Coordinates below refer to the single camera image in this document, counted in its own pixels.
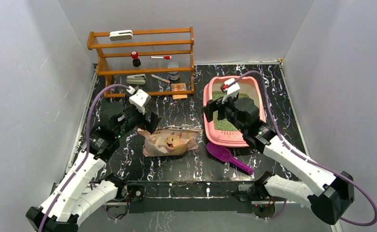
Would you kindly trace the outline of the cat litter bag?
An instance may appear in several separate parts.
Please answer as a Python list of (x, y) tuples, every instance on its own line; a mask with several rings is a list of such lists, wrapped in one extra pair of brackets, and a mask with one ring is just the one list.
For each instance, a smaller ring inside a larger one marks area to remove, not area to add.
[(138, 129), (138, 134), (145, 138), (143, 155), (146, 157), (181, 156), (186, 151), (198, 149), (195, 138), (200, 133), (163, 130), (149, 133)]

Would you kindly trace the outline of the pink cat litter box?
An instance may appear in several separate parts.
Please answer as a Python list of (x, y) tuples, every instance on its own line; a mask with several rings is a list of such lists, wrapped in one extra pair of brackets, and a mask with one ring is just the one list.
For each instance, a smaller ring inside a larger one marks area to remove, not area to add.
[[(206, 105), (207, 101), (212, 100), (213, 92), (220, 92), (220, 86), (232, 76), (222, 76), (212, 78), (208, 84), (205, 85), (203, 91), (203, 104)], [(259, 107), (259, 117), (263, 122), (266, 122), (263, 98), (261, 96), (260, 88), (257, 81), (250, 76), (243, 77), (239, 82), (239, 94), (246, 94), (254, 101), (254, 104)], [(224, 147), (247, 147), (248, 145), (242, 138), (239, 131), (233, 131), (231, 125), (226, 120), (213, 120), (208, 122), (204, 118), (205, 134), (208, 140), (214, 144)]]

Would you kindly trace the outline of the purple litter scoop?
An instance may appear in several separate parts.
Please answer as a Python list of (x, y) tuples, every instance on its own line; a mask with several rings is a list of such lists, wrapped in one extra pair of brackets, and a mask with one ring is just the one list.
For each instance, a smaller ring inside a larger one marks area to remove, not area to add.
[(235, 165), (237, 168), (247, 173), (248, 175), (253, 174), (253, 168), (245, 165), (243, 162), (237, 160), (230, 152), (229, 149), (214, 144), (212, 142), (207, 143), (207, 151), (214, 156), (216, 159), (219, 159), (222, 162), (228, 162)]

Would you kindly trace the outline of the orange wooden shelf rack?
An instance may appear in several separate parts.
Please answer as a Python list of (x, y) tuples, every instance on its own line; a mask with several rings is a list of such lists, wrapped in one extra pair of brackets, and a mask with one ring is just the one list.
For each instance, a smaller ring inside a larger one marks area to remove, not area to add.
[[(106, 86), (113, 84), (115, 76), (135, 74), (168, 74), (171, 71), (188, 73), (189, 83), (186, 91), (151, 89), (151, 96), (167, 96), (173, 94), (191, 95), (195, 92), (194, 85), (194, 29), (146, 29), (133, 30), (133, 39), (111, 41), (110, 32), (90, 32), (86, 42), (88, 50), (96, 50), (98, 62), (96, 74), (105, 78)], [(130, 53), (137, 51), (141, 65), (134, 67)], [(172, 59), (151, 59), (150, 56), (172, 56)], [(176, 62), (179, 68), (169, 69), (168, 64)]]

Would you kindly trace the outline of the grey bag sealing clip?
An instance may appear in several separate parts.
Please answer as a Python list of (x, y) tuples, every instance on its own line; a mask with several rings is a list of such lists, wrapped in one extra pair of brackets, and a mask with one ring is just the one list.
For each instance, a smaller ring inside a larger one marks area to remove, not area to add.
[(155, 131), (164, 131), (164, 130), (194, 132), (194, 133), (200, 133), (200, 132), (202, 132), (202, 129), (199, 128), (199, 127), (189, 127), (187, 125), (158, 127)]

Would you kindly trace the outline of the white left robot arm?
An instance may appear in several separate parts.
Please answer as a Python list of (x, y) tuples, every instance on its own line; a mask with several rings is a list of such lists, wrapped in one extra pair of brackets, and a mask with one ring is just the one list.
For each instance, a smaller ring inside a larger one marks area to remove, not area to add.
[(76, 161), (58, 187), (40, 206), (27, 211), (26, 218), (35, 231), (76, 232), (104, 203), (127, 197), (127, 181), (117, 174), (105, 177), (88, 194), (82, 193), (119, 148), (123, 136), (134, 128), (153, 133), (161, 118), (157, 112), (141, 113), (131, 103), (111, 103), (101, 113), (100, 122), (91, 128)]

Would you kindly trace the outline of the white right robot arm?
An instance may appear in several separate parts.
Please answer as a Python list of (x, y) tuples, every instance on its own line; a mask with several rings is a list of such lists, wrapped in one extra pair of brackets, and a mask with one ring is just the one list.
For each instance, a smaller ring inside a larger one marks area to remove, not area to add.
[(347, 172), (333, 174), (310, 160), (282, 138), (274, 128), (259, 117), (260, 109), (250, 98), (228, 97), (209, 100), (203, 106), (204, 118), (213, 121), (227, 119), (241, 132), (246, 144), (267, 157), (279, 162), (299, 178), (292, 181), (272, 172), (265, 172), (248, 189), (240, 187), (242, 196), (268, 200), (280, 197), (308, 207), (321, 221), (334, 225), (354, 201), (353, 178)]

